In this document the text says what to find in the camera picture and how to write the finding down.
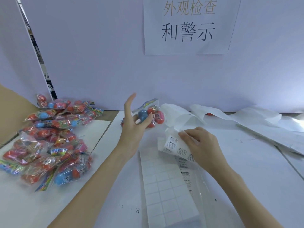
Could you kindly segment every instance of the hand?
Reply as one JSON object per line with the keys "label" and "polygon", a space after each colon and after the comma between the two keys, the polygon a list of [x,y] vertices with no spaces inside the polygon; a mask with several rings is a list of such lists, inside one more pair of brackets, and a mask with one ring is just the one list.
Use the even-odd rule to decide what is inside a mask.
{"label": "hand", "polygon": [[212,176],[229,167],[222,150],[218,144],[217,138],[202,127],[196,127],[194,130],[185,130],[178,135],[188,145],[194,160]]}
{"label": "hand", "polygon": [[143,133],[148,125],[153,120],[153,114],[150,114],[142,123],[136,124],[138,115],[131,115],[131,103],[135,98],[136,93],[132,94],[125,103],[125,119],[123,131],[117,144],[119,150],[123,150],[128,159],[136,153],[139,142],[143,137]]}

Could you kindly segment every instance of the person's left arm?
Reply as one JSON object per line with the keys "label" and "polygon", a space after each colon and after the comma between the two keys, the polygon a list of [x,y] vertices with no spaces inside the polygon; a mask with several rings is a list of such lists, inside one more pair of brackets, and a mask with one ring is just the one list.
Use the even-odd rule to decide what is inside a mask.
{"label": "person's left arm", "polygon": [[153,119],[151,114],[141,124],[135,124],[138,118],[132,117],[130,109],[135,96],[136,94],[131,95],[125,103],[125,120],[117,146],[78,192],[78,194],[87,195],[87,197],[75,196],[48,228],[90,228],[95,225],[118,174],[136,153],[143,133]]}

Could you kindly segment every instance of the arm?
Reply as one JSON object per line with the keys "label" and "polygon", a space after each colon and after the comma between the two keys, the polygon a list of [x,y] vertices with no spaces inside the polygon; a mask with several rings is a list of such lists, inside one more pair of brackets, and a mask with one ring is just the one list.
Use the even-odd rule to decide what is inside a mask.
{"label": "arm", "polygon": [[135,96],[135,94],[131,95],[125,103],[125,122],[117,146],[78,192],[78,194],[87,194],[89,196],[75,196],[48,228],[90,228],[95,225],[100,210],[118,174],[127,161],[136,153],[143,133],[153,119],[151,114],[140,125],[135,124],[138,118],[132,117],[130,110]]}
{"label": "arm", "polygon": [[283,228],[251,193],[242,177],[229,166],[214,135],[201,127],[185,132],[200,142],[196,145],[187,134],[179,134],[189,146],[195,161],[225,191],[246,228]]}

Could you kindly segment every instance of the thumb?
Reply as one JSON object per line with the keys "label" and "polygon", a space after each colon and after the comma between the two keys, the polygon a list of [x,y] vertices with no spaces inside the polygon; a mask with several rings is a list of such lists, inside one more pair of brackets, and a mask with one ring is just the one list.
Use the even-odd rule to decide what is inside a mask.
{"label": "thumb", "polygon": [[139,126],[141,126],[144,129],[146,129],[147,126],[150,125],[150,123],[152,122],[153,119],[154,119],[154,115],[153,114],[149,114],[149,116]]}
{"label": "thumb", "polygon": [[186,132],[184,131],[179,132],[178,135],[188,145],[190,149],[194,149],[196,147],[195,142],[191,139],[191,137]]}

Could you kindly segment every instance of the person's right arm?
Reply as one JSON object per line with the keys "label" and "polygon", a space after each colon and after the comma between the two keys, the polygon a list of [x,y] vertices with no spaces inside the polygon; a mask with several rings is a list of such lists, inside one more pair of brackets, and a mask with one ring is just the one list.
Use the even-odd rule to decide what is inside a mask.
{"label": "person's right arm", "polygon": [[229,166],[213,134],[202,127],[185,130],[185,132],[200,142],[196,145],[187,134],[179,133],[189,146],[195,161],[225,191],[246,228],[283,228],[251,193],[242,177]]}

